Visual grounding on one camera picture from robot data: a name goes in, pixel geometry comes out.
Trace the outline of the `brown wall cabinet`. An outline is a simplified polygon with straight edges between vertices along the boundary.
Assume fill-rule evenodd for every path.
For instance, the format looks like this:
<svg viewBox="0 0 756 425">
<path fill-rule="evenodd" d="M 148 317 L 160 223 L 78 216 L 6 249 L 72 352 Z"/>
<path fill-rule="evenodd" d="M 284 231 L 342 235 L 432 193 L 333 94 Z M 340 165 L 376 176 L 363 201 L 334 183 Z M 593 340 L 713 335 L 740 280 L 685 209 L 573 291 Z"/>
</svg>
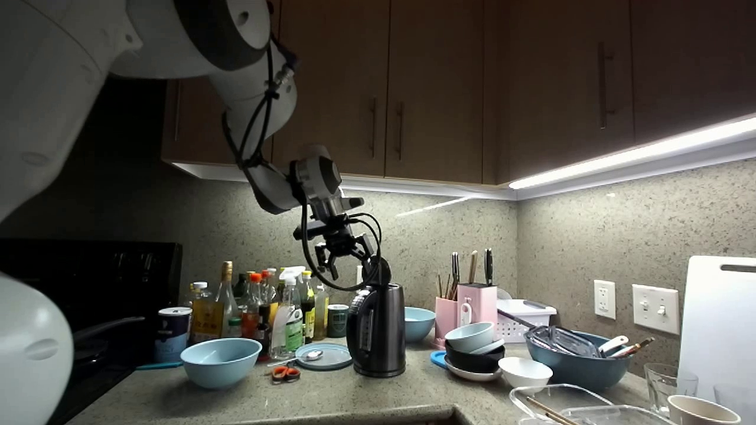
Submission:
<svg viewBox="0 0 756 425">
<path fill-rule="evenodd" d="M 280 170 L 500 185 L 756 113 L 756 0 L 272 0 Z"/>
</svg>

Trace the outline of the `switch plate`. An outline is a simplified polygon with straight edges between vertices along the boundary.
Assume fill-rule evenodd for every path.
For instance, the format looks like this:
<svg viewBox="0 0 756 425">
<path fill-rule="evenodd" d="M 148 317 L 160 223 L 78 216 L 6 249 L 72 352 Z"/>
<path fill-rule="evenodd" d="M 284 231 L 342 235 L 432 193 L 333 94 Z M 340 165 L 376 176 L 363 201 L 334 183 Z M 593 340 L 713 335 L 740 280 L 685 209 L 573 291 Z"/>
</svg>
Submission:
<svg viewBox="0 0 756 425">
<path fill-rule="evenodd" d="M 633 322 L 651 330 L 680 335 L 679 291 L 663 287 L 632 285 Z"/>
</svg>

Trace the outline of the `heap of utensils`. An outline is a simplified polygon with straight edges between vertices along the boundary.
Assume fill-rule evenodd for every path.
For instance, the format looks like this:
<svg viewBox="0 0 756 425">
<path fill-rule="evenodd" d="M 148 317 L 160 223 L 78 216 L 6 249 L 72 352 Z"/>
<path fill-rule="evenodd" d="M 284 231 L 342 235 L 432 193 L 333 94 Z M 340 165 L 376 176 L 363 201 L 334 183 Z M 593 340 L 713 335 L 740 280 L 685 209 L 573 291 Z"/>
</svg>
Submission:
<svg viewBox="0 0 756 425">
<path fill-rule="evenodd" d="M 603 358 L 627 358 L 644 349 L 654 342 L 654 337 L 646 337 L 640 342 L 631 345 L 624 345 L 629 342 L 626 336 L 616 336 L 610 341 L 598 347 L 598 352 Z"/>
</svg>

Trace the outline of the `metal spoon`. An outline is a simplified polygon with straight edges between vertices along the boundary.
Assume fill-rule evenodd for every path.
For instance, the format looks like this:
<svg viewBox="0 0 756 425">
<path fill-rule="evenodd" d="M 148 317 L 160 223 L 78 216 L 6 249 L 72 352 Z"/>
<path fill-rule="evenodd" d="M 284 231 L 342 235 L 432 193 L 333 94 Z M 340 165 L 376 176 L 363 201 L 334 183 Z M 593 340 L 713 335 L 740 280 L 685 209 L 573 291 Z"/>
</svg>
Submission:
<svg viewBox="0 0 756 425">
<path fill-rule="evenodd" d="M 268 363 L 268 368 L 276 368 L 283 366 L 300 366 L 301 368 L 311 369 L 321 366 L 320 360 L 322 360 L 324 352 L 322 350 L 313 350 L 306 352 L 303 356 L 295 356 L 283 361 L 274 361 Z"/>
</svg>

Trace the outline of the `tall clear glass bottle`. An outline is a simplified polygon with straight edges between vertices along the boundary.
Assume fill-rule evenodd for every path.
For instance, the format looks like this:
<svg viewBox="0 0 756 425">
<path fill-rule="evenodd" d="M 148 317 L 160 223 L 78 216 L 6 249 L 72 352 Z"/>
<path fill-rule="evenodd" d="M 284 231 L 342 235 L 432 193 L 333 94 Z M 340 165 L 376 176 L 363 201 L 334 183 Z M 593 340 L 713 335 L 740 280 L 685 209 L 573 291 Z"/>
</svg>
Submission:
<svg viewBox="0 0 756 425">
<path fill-rule="evenodd" d="M 232 261 L 224 261 L 221 265 L 221 277 L 220 285 L 216 295 L 216 302 L 221 304 L 222 320 L 221 320 L 221 337 L 228 337 L 230 335 L 229 320 L 237 316 L 238 307 L 234 296 L 234 263 Z"/>
</svg>

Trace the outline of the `blue and white canister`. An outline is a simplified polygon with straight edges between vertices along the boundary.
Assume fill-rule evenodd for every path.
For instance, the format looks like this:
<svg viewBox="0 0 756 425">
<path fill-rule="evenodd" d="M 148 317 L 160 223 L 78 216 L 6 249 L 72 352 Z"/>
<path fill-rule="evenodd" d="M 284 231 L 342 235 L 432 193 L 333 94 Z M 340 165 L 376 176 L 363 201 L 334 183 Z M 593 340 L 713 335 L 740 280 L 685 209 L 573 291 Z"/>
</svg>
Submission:
<svg viewBox="0 0 756 425">
<path fill-rule="evenodd" d="M 177 306 L 160 309 L 154 339 L 154 361 L 170 363 L 181 360 L 189 339 L 192 309 Z"/>
</svg>

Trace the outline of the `red capped sauce bottle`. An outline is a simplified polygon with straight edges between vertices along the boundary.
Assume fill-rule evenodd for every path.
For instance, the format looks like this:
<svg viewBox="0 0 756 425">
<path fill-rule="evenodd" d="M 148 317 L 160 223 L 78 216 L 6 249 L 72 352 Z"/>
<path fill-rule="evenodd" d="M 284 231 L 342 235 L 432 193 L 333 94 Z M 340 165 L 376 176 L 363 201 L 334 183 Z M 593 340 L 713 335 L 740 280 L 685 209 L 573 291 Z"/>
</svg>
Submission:
<svg viewBox="0 0 756 425">
<path fill-rule="evenodd" d="M 254 339 L 259 323 L 259 308 L 262 304 L 261 296 L 262 275 L 256 272 L 247 273 L 247 289 L 242 297 L 242 337 Z"/>
</svg>

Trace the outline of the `black frying pan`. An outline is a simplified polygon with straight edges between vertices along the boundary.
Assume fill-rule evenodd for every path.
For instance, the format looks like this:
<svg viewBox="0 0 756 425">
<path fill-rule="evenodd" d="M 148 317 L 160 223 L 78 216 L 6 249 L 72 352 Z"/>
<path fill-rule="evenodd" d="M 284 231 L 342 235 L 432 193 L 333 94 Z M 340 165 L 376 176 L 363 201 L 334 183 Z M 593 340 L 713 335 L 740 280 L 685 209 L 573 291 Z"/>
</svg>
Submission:
<svg viewBox="0 0 756 425">
<path fill-rule="evenodd" d="M 73 334 L 73 365 L 83 368 L 108 361 L 135 363 L 144 350 L 144 316 L 130 316 L 87 326 Z"/>
</svg>

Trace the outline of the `large dark blue bowl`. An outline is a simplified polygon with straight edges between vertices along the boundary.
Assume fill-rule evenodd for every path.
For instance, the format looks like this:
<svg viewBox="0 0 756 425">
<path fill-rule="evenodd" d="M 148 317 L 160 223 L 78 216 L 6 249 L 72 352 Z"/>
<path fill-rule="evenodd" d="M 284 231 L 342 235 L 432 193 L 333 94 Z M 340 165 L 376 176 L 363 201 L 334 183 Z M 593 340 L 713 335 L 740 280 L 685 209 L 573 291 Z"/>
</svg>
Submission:
<svg viewBox="0 0 756 425">
<path fill-rule="evenodd" d="M 580 385 L 592 392 L 602 392 L 618 384 L 631 366 L 633 356 L 625 358 L 586 358 L 554 352 L 526 341 L 532 360 L 548 366 L 554 384 Z"/>
</svg>

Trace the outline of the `pair of wooden chopsticks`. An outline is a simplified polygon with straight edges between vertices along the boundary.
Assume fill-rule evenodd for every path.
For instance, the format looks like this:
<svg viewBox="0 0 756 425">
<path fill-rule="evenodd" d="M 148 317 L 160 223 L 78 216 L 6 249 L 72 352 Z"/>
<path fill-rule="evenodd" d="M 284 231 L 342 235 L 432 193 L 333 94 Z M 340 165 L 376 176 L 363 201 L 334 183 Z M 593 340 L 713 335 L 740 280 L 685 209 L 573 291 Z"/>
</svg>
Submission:
<svg viewBox="0 0 756 425">
<path fill-rule="evenodd" d="M 546 406 L 546 404 L 541 403 L 537 399 L 526 397 L 526 401 L 532 406 L 541 409 L 543 413 L 545 413 L 546 417 L 548 417 L 549 420 L 554 421 L 555 423 L 559 423 L 560 425 L 581 425 L 580 423 L 577 423 L 565 417 L 564 415 L 559 414 L 558 411 L 551 409 L 551 407 Z"/>
</svg>

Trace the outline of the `cabinet door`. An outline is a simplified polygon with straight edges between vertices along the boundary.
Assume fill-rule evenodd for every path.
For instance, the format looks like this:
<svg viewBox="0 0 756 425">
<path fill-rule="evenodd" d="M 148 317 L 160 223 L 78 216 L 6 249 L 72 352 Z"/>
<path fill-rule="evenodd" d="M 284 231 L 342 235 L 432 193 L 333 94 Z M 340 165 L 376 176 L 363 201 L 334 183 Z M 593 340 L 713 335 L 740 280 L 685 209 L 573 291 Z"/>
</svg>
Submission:
<svg viewBox="0 0 756 425">
<path fill-rule="evenodd" d="M 637 142 L 756 113 L 756 0 L 630 0 Z"/>
<path fill-rule="evenodd" d="M 224 138 L 221 114 L 225 105 L 208 78 L 181 81 L 181 106 L 177 142 L 173 142 L 176 80 L 167 81 L 163 116 L 163 161 L 203 166 L 235 167 L 234 157 Z"/>
<path fill-rule="evenodd" d="M 634 145 L 630 0 L 505 0 L 505 182 Z M 599 128 L 597 43 L 607 54 L 608 116 Z"/>
<path fill-rule="evenodd" d="M 483 0 L 391 0 L 385 174 L 483 180 Z M 405 102 L 404 157 L 395 108 Z"/>
<path fill-rule="evenodd" d="M 385 175 L 390 0 L 281 0 L 280 42 L 300 60 L 298 100 L 273 138 L 285 167 L 323 145 L 341 173 Z M 370 99 L 377 97 L 376 158 Z"/>
</svg>

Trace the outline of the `kettle lid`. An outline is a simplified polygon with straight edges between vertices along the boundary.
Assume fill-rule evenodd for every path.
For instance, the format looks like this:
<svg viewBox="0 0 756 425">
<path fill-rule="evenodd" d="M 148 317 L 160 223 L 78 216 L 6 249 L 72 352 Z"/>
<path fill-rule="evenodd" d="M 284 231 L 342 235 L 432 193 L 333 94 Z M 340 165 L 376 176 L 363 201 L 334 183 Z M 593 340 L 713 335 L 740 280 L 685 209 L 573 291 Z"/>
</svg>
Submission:
<svg viewBox="0 0 756 425">
<path fill-rule="evenodd" d="M 368 287 L 389 287 L 392 273 L 388 261 L 373 254 L 362 263 L 362 283 Z"/>
</svg>

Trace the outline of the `black bowl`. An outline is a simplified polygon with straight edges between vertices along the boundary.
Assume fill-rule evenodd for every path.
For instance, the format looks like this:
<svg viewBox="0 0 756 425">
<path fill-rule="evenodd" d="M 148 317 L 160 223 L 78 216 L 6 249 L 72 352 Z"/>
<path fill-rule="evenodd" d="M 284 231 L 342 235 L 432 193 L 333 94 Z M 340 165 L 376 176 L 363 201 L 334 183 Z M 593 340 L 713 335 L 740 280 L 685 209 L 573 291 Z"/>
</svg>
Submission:
<svg viewBox="0 0 756 425">
<path fill-rule="evenodd" d="M 491 349 L 483 354 L 462 352 L 453 347 L 449 341 L 445 341 L 446 357 L 451 365 L 458 369 L 471 373 L 494 373 L 499 369 L 498 362 L 504 358 L 506 347 L 503 339 L 494 341 L 484 346 Z"/>
</svg>

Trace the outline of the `glass lid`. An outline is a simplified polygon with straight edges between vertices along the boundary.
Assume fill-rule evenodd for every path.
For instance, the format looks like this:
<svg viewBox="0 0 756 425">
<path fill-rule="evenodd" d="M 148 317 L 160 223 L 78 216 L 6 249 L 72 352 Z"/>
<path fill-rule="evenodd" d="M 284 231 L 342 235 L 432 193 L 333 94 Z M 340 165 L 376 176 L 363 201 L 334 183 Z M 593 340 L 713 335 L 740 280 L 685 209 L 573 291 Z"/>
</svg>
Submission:
<svg viewBox="0 0 756 425">
<path fill-rule="evenodd" d="M 559 326 L 535 326 L 526 332 L 526 341 L 554 352 L 587 358 L 602 358 L 598 347 L 583 336 Z"/>
</svg>

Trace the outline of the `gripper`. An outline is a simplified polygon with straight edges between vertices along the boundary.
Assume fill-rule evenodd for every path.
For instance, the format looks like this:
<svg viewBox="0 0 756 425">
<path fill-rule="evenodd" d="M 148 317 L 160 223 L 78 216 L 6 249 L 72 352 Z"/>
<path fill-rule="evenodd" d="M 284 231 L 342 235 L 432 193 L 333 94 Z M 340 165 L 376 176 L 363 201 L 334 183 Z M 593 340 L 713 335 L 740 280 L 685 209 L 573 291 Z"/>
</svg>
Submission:
<svg viewBox="0 0 756 425">
<path fill-rule="evenodd" d="M 362 279 L 380 279 L 382 272 L 382 251 L 379 241 L 372 240 L 365 233 L 352 235 L 337 233 L 324 236 L 324 242 L 314 246 L 318 271 L 329 272 L 331 280 L 338 280 L 335 260 L 351 256 L 361 261 Z"/>
</svg>

